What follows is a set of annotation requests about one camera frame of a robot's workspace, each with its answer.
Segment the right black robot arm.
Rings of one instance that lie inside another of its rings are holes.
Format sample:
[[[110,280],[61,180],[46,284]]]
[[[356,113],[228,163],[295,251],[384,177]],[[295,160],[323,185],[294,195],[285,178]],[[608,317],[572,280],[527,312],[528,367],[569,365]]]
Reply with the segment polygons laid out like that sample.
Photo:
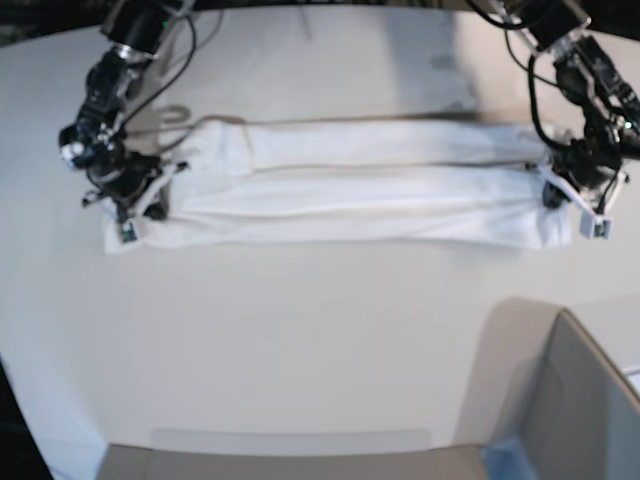
[[[75,121],[59,133],[61,158],[84,172],[93,187],[82,205],[103,205],[122,245],[140,239],[143,218],[167,219],[168,185],[188,167],[133,151],[125,140],[128,123],[142,110],[129,111],[129,101],[139,93],[172,28],[180,21],[195,28],[193,6],[191,1],[117,2],[101,28],[110,47],[86,76],[85,99]]]

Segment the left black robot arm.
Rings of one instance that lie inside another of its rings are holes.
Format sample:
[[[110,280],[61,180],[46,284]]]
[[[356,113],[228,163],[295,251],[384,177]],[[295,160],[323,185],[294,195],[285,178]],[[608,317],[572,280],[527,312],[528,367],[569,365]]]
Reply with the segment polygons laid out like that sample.
[[[506,35],[517,34],[530,56],[527,73],[530,112],[547,156],[538,170],[545,180],[543,204],[557,209],[572,202],[582,212],[580,232],[609,238],[610,210],[628,183],[625,165],[639,158],[639,96],[610,56],[586,31],[590,16],[574,1],[494,1],[490,10],[468,7]],[[584,116],[579,138],[555,140],[544,130],[536,95],[538,59],[549,56],[551,86]]]

